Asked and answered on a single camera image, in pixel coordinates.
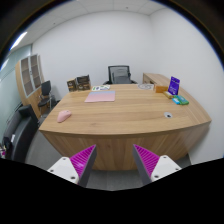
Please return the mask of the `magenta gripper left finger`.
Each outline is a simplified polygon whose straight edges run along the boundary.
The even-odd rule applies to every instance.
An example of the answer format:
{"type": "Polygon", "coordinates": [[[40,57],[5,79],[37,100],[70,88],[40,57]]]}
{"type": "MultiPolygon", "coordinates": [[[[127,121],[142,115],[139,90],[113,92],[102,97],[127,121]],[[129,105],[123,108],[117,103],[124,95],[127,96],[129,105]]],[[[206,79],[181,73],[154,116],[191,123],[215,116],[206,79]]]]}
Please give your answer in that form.
{"type": "Polygon", "coordinates": [[[85,187],[96,156],[96,146],[92,145],[71,157],[61,157],[48,169],[48,172],[85,187]]]}

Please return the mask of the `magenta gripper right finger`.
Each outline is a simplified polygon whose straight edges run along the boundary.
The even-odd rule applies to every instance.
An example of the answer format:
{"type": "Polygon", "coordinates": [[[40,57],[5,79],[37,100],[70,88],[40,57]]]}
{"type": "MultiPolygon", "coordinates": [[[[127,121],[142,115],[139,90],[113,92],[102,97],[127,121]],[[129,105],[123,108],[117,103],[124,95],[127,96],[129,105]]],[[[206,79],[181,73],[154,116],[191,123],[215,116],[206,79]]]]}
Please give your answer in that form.
{"type": "Polygon", "coordinates": [[[168,155],[158,156],[136,144],[133,145],[133,157],[144,185],[181,170],[168,155]]]}

